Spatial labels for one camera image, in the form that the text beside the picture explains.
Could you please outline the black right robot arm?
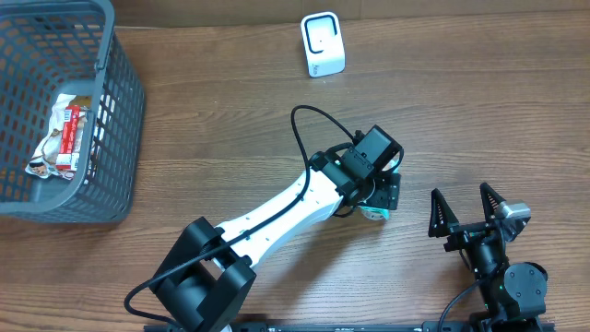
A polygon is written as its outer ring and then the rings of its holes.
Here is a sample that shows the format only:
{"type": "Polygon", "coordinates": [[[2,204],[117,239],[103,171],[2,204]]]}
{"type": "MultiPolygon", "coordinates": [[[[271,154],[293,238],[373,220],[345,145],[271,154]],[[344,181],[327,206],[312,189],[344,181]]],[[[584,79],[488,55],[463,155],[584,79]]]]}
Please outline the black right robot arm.
{"type": "Polygon", "coordinates": [[[436,329],[447,330],[451,309],[479,290],[485,310],[471,314],[462,331],[552,331],[554,325],[539,318],[546,312],[547,270],[534,262],[512,264],[506,251],[530,221],[531,208],[522,200],[503,198],[486,183],[479,191],[484,220],[469,224],[459,222],[439,189],[431,191],[428,235],[444,238],[444,250],[457,251],[474,276],[474,283],[446,305],[436,329]]]}

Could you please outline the teal white tissue pack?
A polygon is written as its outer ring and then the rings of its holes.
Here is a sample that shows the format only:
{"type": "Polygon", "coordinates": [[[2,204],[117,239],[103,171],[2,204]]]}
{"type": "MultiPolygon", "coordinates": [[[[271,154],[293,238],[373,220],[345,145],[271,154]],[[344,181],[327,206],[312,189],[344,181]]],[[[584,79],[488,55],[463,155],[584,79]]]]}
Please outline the teal white tissue pack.
{"type": "Polygon", "coordinates": [[[390,212],[386,208],[362,206],[360,212],[366,219],[370,220],[388,220],[390,216],[390,212]]]}

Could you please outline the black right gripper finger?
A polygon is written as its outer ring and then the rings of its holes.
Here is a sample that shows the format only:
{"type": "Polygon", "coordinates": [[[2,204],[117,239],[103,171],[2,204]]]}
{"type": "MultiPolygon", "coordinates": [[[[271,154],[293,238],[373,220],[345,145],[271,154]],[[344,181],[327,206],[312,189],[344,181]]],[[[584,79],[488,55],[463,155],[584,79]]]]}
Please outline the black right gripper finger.
{"type": "Polygon", "coordinates": [[[430,237],[441,238],[454,233],[459,221],[438,188],[431,191],[430,237]]]}
{"type": "Polygon", "coordinates": [[[486,221],[495,219],[495,209],[504,202],[505,199],[500,196],[489,184],[482,183],[479,186],[481,201],[486,221]]]}

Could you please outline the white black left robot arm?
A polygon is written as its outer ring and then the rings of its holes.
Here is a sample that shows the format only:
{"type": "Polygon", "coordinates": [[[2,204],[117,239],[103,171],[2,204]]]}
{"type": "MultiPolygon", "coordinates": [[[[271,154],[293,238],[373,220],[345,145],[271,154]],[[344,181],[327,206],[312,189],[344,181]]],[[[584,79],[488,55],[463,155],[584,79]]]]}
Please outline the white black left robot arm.
{"type": "Polygon", "coordinates": [[[295,183],[255,210],[217,226],[190,223],[148,287],[182,331],[221,331],[240,311],[257,267],[294,235],[342,208],[394,210],[399,166],[351,149],[318,153],[295,183]]]}

